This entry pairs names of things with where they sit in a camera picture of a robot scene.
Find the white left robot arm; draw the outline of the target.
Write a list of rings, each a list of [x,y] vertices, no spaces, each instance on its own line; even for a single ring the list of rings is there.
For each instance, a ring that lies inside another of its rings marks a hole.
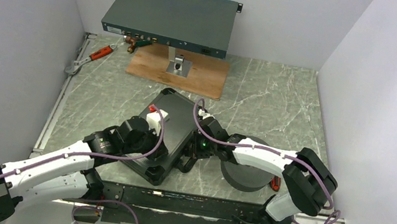
[[[166,112],[132,117],[121,126],[94,132],[60,150],[0,162],[0,222],[17,210],[57,199],[94,203],[104,185],[96,168],[155,157],[164,148]]]

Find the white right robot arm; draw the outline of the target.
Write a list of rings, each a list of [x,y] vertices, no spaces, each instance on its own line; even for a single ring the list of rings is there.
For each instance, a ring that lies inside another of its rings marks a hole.
[[[300,213],[315,217],[323,209],[333,209],[337,181],[311,149],[280,150],[252,137],[229,135],[203,111],[194,113],[193,120],[202,135],[201,146],[220,159],[222,175],[233,188],[255,192],[275,178],[283,181],[285,191],[263,203],[259,224],[280,224]]]

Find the black poker set case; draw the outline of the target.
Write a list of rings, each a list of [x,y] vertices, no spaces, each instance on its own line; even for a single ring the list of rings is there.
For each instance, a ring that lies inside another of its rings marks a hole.
[[[147,182],[158,186],[173,168],[189,172],[199,158],[200,145],[195,143],[194,102],[172,88],[165,88],[150,103],[168,113],[163,141],[150,156],[123,162]]]

